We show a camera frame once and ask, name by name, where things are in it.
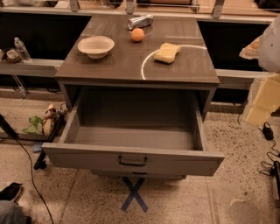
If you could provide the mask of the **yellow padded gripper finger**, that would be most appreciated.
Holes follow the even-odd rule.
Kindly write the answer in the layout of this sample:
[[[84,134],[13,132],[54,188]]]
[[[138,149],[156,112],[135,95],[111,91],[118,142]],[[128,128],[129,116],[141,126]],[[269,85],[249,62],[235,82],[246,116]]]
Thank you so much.
[[[239,56],[246,60],[253,60],[259,57],[260,37],[253,40],[249,45],[242,48]]]
[[[280,108],[280,73],[270,73],[260,83],[253,104],[246,117],[246,123],[260,126],[271,114]]]

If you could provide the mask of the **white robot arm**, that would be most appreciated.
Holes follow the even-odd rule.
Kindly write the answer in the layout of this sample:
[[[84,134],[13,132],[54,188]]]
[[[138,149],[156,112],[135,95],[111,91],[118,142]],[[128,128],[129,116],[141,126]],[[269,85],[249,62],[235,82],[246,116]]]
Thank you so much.
[[[269,73],[260,82],[246,117],[246,123],[260,126],[280,108],[280,15],[261,36],[244,47],[239,56],[247,60],[258,59],[259,67]]]

